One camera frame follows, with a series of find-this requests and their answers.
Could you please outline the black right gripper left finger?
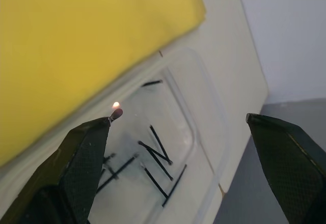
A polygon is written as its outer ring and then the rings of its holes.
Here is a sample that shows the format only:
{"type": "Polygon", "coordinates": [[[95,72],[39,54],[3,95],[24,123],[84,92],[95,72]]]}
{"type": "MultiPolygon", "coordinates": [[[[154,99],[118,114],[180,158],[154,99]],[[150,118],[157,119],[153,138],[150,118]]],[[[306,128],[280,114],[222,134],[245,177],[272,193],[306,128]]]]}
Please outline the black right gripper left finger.
{"type": "Polygon", "coordinates": [[[98,187],[110,121],[71,129],[34,171],[1,223],[86,223],[98,187]]]}

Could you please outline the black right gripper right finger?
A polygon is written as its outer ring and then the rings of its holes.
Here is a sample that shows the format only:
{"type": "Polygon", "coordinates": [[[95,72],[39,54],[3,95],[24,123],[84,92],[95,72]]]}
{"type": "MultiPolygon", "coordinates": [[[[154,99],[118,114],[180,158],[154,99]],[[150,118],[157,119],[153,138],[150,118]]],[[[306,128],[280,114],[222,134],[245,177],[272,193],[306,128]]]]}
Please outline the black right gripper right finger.
{"type": "Polygon", "coordinates": [[[248,113],[267,182],[289,223],[325,223],[325,151],[299,126],[248,113]]]}

